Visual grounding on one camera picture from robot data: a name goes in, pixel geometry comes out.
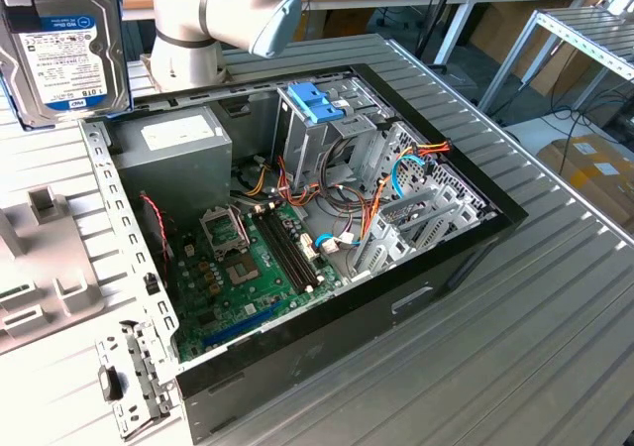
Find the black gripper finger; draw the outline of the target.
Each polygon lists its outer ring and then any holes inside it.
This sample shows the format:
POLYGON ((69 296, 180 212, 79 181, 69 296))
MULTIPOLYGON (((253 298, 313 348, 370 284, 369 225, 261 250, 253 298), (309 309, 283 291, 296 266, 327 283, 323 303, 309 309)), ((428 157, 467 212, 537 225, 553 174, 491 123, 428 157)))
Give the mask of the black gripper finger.
POLYGON ((33 33, 41 29, 35 0, 1 0, 2 18, 12 34, 33 33))

